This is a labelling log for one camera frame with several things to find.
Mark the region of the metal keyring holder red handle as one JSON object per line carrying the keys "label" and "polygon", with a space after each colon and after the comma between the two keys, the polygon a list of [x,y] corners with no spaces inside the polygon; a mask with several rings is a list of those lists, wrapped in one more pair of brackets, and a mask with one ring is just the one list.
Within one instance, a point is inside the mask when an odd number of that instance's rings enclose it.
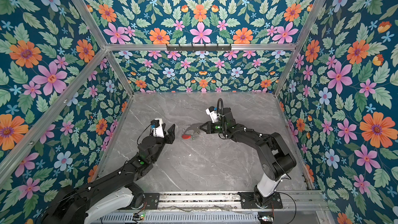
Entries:
{"label": "metal keyring holder red handle", "polygon": [[182,133],[182,139],[191,139],[196,133],[200,132],[201,123],[195,123],[187,126],[187,128]]}

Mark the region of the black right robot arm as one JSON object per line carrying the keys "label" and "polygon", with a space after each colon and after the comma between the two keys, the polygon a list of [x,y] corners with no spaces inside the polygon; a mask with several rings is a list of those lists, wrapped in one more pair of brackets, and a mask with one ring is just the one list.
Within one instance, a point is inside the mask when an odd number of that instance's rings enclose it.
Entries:
{"label": "black right robot arm", "polygon": [[218,134],[221,139],[245,144],[254,149],[263,170],[261,180],[254,187],[254,201],[259,207],[266,207],[276,193],[277,186],[297,162],[283,137],[274,132],[263,134],[236,122],[229,107],[218,99],[217,106],[206,109],[210,121],[200,124],[198,129],[207,134]]}

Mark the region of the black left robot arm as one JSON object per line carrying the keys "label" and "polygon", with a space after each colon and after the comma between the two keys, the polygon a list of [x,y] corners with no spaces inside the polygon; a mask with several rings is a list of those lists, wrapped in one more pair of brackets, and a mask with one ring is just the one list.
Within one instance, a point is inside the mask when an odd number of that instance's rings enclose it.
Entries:
{"label": "black left robot arm", "polygon": [[91,224],[107,214],[144,203],[144,191],[136,184],[157,162],[163,148],[175,140],[175,125],[158,136],[151,132],[138,145],[137,154],[123,166],[91,183],[61,189],[39,218],[41,224]]}

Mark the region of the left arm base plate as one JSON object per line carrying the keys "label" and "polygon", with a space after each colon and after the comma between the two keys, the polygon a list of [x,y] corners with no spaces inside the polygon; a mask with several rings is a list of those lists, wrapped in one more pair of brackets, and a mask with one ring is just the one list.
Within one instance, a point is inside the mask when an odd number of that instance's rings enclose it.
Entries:
{"label": "left arm base plate", "polygon": [[158,208],[159,202],[160,202],[159,193],[142,193],[133,197],[133,200],[130,203],[130,205],[127,207],[127,209],[154,210]]}

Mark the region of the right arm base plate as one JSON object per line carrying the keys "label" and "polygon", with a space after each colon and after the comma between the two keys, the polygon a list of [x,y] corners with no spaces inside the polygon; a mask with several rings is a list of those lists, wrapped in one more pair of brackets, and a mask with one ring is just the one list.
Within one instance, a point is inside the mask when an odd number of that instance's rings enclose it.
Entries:
{"label": "right arm base plate", "polygon": [[280,194],[275,192],[269,197],[263,197],[257,192],[238,192],[243,209],[282,209]]}

